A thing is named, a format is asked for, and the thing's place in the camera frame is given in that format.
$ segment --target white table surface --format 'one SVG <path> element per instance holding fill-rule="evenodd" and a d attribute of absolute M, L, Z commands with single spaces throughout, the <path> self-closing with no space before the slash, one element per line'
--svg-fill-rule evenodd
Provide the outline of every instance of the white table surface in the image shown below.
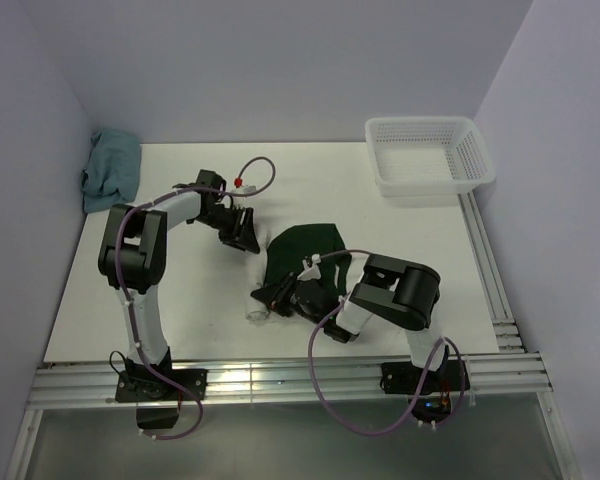
<path fill-rule="evenodd" d="M 250 158 L 277 165 L 273 186 L 251 200 L 257 221 L 274 236 L 292 225 L 335 223 L 348 248 L 424 263 L 441 275 L 434 321 L 463 353 L 497 353 L 484 291 L 455 196 L 383 198 L 373 180 L 364 143 L 144 145 L 137 202 L 195 181 L 201 168 L 232 183 Z M 254 164 L 245 181 L 262 185 L 266 163 Z M 91 214 L 80 238 L 45 361 L 106 360 L 127 350 L 122 307 L 97 269 L 108 212 Z M 174 359 L 304 358 L 313 325 L 302 318 L 270 316 L 256 327 L 244 318 L 243 253 L 223 246 L 205 225 L 169 232 L 167 271 L 160 283 L 163 330 Z M 364 257 L 348 275 L 350 289 Z M 318 336 L 317 356 L 407 355 L 403 331 L 372 318 L 360 337 L 342 345 Z"/>

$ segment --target gray wall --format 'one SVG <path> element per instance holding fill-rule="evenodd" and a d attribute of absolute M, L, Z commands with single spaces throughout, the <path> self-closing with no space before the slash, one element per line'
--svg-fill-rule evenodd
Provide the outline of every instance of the gray wall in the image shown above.
<path fill-rule="evenodd" d="M 0 0 L 0 478 L 83 222 L 89 134 L 24 10 Z"/>
<path fill-rule="evenodd" d="M 600 0 L 536 0 L 477 116 L 479 203 L 525 341 L 600 479 Z"/>
<path fill-rule="evenodd" d="M 146 142 L 473 116 L 531 0 L 21 0 L 89 117 Z"/>

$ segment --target metal frame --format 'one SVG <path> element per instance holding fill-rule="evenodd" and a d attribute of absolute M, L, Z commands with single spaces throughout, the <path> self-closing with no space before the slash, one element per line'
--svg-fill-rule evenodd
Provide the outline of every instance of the metal frame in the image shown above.
<path fill-rule="evenodd" d="M 28 410 L 24 412 L 20 432 L 16 439 L 16 445 L 11 454 L 11 462 L 7 469 L 7 480 L 23 480 L 29 468 L 29 460 L 36 444 L 40 422 L 42 421 L 42 410 Z"/>
<path fill-rule="evenodd" d="M 537 353 L 527 353 L 511 313 L 487 234 L 472 193 L 458 196 L 464 215 L 500 354 L 469 355 L 472 393 L 537 393 L 564 478 L 580 478 L 575 457 L 554 412 L 551 383 Z M 337 358 L 316 361 L 321 388 L 333 400 L 387 398 L 380 389 L 380 363 L 408 357 Z M 209 370 L 205 404 L 315 401 L 306 361 L 249 360 L 176 362 L 174 368 Z M 22 478 L 31 457 L 42 412 L 47 409 L 135 408 L 116 404 L 116 375 L 106 362 L 46 365 L 36 373 L 27 413 L 7 478 Z M 143 403 L 168 406 L 170 402 Z"/>
<path fill-rule="evenodd" d="M 538 393 L 538 402 L 542 409 L 544 423 L 547 425 L 549 438 L 556 454 L 556 460 L 560 467 L 560 474 L 566 480 L 581 480 L 582 473 L 578 467 L 575 453 L 571 448 L 569 437 L 564 429 L 560 414 L 556 408 L 555 398 L 552 392 Z"/>

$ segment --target cable clip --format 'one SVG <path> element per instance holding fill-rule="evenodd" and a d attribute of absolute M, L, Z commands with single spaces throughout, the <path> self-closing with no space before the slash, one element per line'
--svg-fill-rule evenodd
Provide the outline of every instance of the cable clip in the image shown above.
<path fill-rule="evenodd" d="M 302 265 L 304 266 L 304 270 L 298 275 L 298 281 L 319 280 L 321 277 L 320 268 L 318 268 L 320 261 L 320 254 L 318 253 L 314 253 L 311 257 L 303 259 Z"/>

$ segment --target transparent plastic item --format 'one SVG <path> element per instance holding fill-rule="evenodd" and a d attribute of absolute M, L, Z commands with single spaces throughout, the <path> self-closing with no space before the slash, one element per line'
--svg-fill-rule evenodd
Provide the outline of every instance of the transparent plastic item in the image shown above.
<path fill-rule="evenodd" d="M 456 195 L 495 179 L 482 135 L 466 117 L 372 118 L 365 137 L 384 197 Z"/>

